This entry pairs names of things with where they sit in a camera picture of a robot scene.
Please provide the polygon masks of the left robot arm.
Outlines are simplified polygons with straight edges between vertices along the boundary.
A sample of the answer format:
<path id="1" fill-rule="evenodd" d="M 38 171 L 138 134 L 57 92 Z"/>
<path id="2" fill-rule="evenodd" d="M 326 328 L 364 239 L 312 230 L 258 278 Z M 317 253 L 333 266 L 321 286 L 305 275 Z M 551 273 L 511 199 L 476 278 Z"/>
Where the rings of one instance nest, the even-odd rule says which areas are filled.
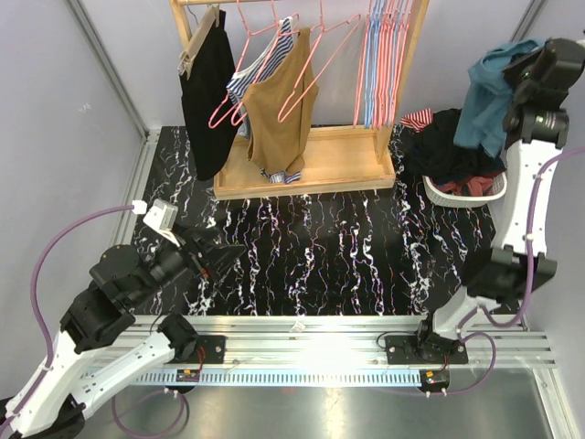
<path id="1" fill-rule="evenodd" d="M 1 402 L 1 421 L 15 438 L 73 438 L 109 399 L 149 369 L 186 363 L 201 353 L 199 335 L 171 313 L 143 341 L 102 369 L 90 365 L 135 321 L 134 310 L 184 273 L 218 283 L 246 248 L 217 244 L 212 231 L 182 229 L 143 259 L 129 244 L 108 249 L 90 269 L 89 286 L 60 319 L 51 351 L 27 385 Z"/>

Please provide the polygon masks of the red white striped tank top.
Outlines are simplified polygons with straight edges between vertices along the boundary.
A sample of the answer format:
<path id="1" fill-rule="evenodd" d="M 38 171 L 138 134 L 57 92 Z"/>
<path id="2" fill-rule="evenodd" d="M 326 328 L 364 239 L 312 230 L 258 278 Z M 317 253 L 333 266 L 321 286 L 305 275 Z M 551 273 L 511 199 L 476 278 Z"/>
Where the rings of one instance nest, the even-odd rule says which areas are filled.
<path id="1" fill-rule="evenodd" d="M 417 112 L 411 112 L 403 115 L 399 119 L 399 123 L 415 132 L 421 132 L 425 127 L 430 125 L 433 121 L 433 110 L 425 108 Z"/>

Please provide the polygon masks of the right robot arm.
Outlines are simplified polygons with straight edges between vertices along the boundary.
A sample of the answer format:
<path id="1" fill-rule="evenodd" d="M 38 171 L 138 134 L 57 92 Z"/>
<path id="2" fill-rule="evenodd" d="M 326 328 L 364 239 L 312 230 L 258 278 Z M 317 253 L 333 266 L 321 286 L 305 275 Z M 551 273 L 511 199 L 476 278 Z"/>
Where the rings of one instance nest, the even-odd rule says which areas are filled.
<path id="1" fill-rule="evenodd" d="M 465 349 L 463 329 L 477 314 L 494 327 L 518 324 L 533 292 L 556 274 L 547 257 L 548 199 L 563 150 L 569 115 L 562 103 L 584 72 L 584 43 L 550 38 L 503 70 L 512 92 L 503 120 L 507 189 L 502 226 L 490 248 L 465 262 L 463 284 L 438 310 L 423 319 L 411 348 L 425 363 L 454 360 Z"/>

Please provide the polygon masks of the black garment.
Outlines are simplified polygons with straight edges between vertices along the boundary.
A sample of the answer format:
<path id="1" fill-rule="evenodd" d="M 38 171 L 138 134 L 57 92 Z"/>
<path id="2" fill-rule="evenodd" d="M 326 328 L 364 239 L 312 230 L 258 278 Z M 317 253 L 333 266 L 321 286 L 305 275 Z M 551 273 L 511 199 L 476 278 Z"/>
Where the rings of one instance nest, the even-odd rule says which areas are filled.
<path id="1" fill-rule="evenodd" d="M 459 109 L 436 112 L 429 125 L 410 136 L 412 145 L 405 154 L 405 168 L 410 173 L 443 185 L 505 172 L 502 159 L 489 156 L 482 147 L 468 149 L 454 143 L 460 115 Z"/>

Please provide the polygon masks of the maroon tank top grey trim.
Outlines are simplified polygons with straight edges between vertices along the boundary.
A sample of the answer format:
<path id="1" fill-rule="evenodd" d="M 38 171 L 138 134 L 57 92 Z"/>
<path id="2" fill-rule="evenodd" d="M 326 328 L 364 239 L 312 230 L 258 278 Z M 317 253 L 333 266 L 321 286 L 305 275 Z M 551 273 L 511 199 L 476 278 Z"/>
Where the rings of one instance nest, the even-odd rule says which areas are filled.
<path id="1" fill-rule="evenodd" d="M 487 197 L 494 194 L 494 179 L 492 177 L 471 177 L 463 182 L 447 182 L 433 185 L 445 194 L 457 197 Z"/>

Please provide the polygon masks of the teal tank top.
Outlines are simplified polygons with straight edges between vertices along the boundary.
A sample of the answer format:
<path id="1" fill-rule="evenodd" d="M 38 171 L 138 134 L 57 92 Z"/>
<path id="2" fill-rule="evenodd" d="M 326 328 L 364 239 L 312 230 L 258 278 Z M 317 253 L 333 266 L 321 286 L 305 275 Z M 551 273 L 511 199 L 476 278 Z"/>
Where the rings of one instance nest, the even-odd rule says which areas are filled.
<path id="1" fill-rule="evenodd" d="M 503 121 L 513 98 L 504 68 L 513 57 L 529 54 L 544 44 L 543 39 L 505 43 L 486 52 L 468 69 L 470 86 L 453 137 L 455 145 L 482 148 L 491 157 L 500 155 L 506 139 Z"/>

